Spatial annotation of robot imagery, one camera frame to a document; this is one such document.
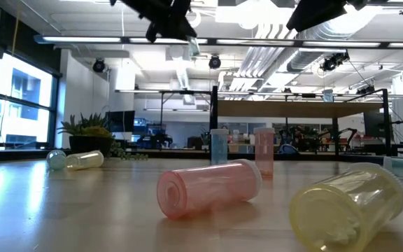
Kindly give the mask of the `yellow medicine bottle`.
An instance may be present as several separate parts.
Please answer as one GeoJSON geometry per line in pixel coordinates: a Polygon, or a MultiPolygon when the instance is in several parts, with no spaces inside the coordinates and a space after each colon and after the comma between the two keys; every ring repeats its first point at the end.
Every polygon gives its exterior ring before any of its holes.
{"type": "Polygon", "coordinates": [[[297,192],[289,219],[309,252],[362,252],[402,211],[400,180],[378,164],[360,162],[297,192]]]}
{"type": "Polygon", "coordinates": [[[66,168],[70,170],[99,168],[103,163],[104,155],[99,150],[76,153],[66,157],[66,168]]]}

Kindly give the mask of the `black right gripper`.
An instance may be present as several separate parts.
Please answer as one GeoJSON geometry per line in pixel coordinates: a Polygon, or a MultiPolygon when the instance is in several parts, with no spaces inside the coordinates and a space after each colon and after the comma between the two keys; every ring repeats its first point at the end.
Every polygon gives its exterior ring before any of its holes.
{"type": "Polygon", "coordinates": [[[368,0],[299,0],[299,4],[288,20],[289,30],[302,32],[346,14],[346,4],[359,11],[367,5],[368,0]]]}

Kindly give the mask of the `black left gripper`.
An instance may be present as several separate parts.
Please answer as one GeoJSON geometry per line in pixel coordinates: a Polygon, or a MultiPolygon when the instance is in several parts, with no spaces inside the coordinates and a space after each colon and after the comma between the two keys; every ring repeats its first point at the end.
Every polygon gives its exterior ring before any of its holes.
{"type": "Polygon", "coordinates": [[[158,34],[163,38],[197,38],[185,16],[191,0],[109,0],[111,6],[118,1],[136,11],[140,19],[159,21],[159,24],[151,22],[146,31],[146,38],[151,43],[157,40],[158,34]]]}

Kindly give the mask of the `black aluminium rig frame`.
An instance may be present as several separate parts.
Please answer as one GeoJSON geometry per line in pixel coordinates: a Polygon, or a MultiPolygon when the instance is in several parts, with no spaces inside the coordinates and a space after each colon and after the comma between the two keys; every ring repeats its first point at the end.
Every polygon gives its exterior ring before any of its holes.
{"type": "MultiPolygon", "coordinates": [[[[16,160],[37,160],[45,159],[49,150],[0,150],[0,162],[16,160]]],[[[197,151],[170,151],[170,150],[146,150],[141,152],[127,152],[131,157],[145,155],[149,159],[186,159],[186,160],[210,160],[211,154],[197,151]]],[[[371,162],[379,165],[383,164],[384,156],[377,155],[335,155],[334,153],[315,154],[275,154],[275,161],[315,161],[315,162],[371,162]]]]}

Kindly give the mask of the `wooden shelf with black frame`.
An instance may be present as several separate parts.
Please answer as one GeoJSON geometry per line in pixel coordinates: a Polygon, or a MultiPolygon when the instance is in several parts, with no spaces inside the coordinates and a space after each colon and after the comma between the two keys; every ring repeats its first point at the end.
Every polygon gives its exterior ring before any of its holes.
{"type": "Polygon", "coordinates": [[[338,119],[359,113],[383,109],[385,130],[385,151],[393,154],[390,133],[390,114],[388,91],[379,89],[367,94],[353,95],[350,99],[338,102],[321,101],[224,101],[218,99],[219,91],[215,87],[209,92],[211,103],[209,128],[218,127],[218,118],[222,117],[262,117],[262,118],[329,118],[332,120],[334,145],[339,145],[338,119]]]}

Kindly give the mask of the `black computer monitor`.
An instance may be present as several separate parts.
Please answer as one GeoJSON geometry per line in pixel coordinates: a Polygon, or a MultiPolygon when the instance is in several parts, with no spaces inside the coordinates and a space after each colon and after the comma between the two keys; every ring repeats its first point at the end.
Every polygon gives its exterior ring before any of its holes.
{"type": "Polygon", "coordinates": [[[106,112],[111,132],[133,132],[135,111],[106,112]]]}

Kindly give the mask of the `black background table frame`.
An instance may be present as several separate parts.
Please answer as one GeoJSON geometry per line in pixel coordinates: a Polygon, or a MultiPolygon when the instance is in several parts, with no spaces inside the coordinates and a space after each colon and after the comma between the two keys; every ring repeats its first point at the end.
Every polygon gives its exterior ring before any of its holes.
{"type": "Polygon", "coordinates": [[[115,90],[115,92],[119,93],[132,93],[132,94],[160,94],[160,132],[163,129],[163,111],[164,111],[164,95],[165,94],[179,94],[179,95],[214,95],[215,100],[217,99],[218,91],[215,90],[214,92],[208,90],[115,90]]]}

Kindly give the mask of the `silver air duct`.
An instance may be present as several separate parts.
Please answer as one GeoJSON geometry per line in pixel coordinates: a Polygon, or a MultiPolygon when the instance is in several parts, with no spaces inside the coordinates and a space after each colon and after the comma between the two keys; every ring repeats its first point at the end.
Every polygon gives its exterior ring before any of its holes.
{"type": "MultiPolygon", "coordinates": [[[[352,34],[353,31],[346,31],[344,27],[336,27],[332,21],[329,21],[298,33],[295,36],[295,39],[339,40],[347,39],[352,34]]],[[[302,52],[301,50],[298,50],[296,53],[294,53],[294,57],[287,63],[287,71],[301,72],[322,55],[322,52],[302,52]]]]}

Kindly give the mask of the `potted green plant black pot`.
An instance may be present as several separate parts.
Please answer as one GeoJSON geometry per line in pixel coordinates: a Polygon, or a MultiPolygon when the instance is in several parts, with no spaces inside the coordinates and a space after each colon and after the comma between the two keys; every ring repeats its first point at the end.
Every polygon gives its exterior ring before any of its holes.
{"type": "Polygon", "coordinates": [[[120,158],[121,160],[147,160],[146,154],[127,152],[127,144],[115,139],[110,127],[109,116],[92,113],[85,118],[83,114],[76,120],[70,115],[69,120],[61,121],[57,128],[58,134],[69,135],[69,145],[72,153],[100,151],[105,158],[120,158]]]}

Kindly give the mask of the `black background robot station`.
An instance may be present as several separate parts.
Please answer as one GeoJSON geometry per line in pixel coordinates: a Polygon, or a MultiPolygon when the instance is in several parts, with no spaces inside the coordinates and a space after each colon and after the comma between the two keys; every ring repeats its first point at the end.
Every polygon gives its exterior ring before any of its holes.
{"type": "Polygon", "coordinates": [[[332,151],[338,141],[338,150],[351,149],[351,140],[356,135],[357,130],[353,128],[345,128],[334,134],[332,128],[325,128],[318,131],[316,128],[307,125],[295,125],[289,129],[283,128],[278,131],[281,137],[281,144],[289,144],[299,152],[332,151]]]}

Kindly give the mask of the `dark background monitor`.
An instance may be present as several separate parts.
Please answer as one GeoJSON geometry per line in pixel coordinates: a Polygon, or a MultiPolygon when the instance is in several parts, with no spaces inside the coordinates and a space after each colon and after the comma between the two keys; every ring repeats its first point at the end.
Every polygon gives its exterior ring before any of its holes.
{"type": "Polygon", "coordinates": [[[366,112],[363,113],[365,135],[367,137],[384,138],[384,114],[379,112],[366,112]]]}

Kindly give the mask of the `long ceiling light strip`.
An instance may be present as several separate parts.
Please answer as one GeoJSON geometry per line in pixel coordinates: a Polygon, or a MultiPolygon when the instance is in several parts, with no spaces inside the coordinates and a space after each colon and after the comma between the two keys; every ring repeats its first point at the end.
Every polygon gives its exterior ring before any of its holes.
{"type": "MultiPolygon", "coordinates": [[[[141,37],[116,36],[42,36],[35,35],[39,44],[134,44],[147,45],[150,42],[141,37]]],[[[257,46],[278,48],[339,48],[368,50],[403,50],[403,41],[320,41],[294,39],[258,39],[258,38],[197,38],[200,46],[257,46]]]]}

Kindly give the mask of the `pink medicine bottle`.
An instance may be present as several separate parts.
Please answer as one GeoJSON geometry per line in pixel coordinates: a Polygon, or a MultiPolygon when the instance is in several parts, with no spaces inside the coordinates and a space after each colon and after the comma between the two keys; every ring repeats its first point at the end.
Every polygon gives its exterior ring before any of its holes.
{"type": "Polygon", "coordinates": [[[157,182],[157,203],[170,219],[179,219],[255,198],[262,176],[254,162],[240,159],[225,164],[164,172],[157,182]]]}
{"type": "Polygon", "coordinates": [[[274,128],[260,127],[254,129],[255,164],[263,177],[274,175],[274,128]]]}

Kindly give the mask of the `blue round object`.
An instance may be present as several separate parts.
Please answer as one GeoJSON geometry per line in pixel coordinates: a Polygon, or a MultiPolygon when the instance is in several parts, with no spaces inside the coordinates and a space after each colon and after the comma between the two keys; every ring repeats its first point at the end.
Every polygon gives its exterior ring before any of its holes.
{"type": "Polygon", "coordinates": [[[278,153],[280,155],[298,155],[299,151],[294,146],[284,143],[280,146],[278,153]]]}

